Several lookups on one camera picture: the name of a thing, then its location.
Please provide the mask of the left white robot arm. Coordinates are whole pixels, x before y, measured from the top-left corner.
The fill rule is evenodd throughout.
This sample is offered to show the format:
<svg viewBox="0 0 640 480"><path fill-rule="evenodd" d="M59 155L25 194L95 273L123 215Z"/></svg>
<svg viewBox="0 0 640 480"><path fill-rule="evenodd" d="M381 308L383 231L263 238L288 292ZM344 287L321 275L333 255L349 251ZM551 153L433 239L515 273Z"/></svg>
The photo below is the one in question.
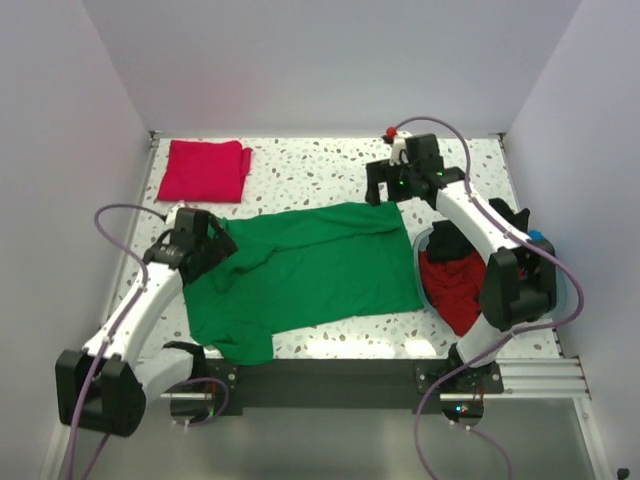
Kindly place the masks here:
<svg viewBox="0 0 640 480"><path fill-rule="evenodd" d="M146 407L174 386L196 392L211 379L203 346L166 343L149 361L139 359L161 314L183 291L232 256L237 247L206 210L181 207L169 228L137 258L140 266L124 299L79 350L55 364L62 424L119 437L139 426Z"/></svg>

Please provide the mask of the green t-shirt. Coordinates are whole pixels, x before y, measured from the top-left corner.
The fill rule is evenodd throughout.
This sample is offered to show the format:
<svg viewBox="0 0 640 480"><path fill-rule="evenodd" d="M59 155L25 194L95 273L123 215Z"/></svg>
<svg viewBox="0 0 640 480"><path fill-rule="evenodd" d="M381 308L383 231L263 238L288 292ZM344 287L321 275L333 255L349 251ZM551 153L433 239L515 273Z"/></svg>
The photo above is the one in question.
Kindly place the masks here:
<svg viewBox="0 0 640 480"><path fill-rule="evenodd" d="M342 203L224 219L236 253L183 290L191 337L240 365L272 360L275 334L422 306L401 212Z"/></svg>

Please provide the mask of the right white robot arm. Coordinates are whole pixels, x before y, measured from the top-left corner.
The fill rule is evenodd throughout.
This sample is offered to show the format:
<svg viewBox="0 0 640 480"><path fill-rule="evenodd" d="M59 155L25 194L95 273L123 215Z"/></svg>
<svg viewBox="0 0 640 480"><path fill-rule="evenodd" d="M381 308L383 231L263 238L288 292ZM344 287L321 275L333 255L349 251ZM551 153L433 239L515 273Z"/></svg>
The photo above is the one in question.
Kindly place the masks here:
<svg viewBox="0 0 640 480"><path fill-rule="evenodd" d="M449 220L486 266L477 320L456 343L456 362L445 369L448 386L469 392L492 363L500 341L520 324L535 322L557 304L554 247L533 240L504 219L471 185L466 171L447 168L433 134L404 136L390 127L383 136L389 159L366 166L366 202L381 203L379 186L392 202L419 198Z"/></svg>

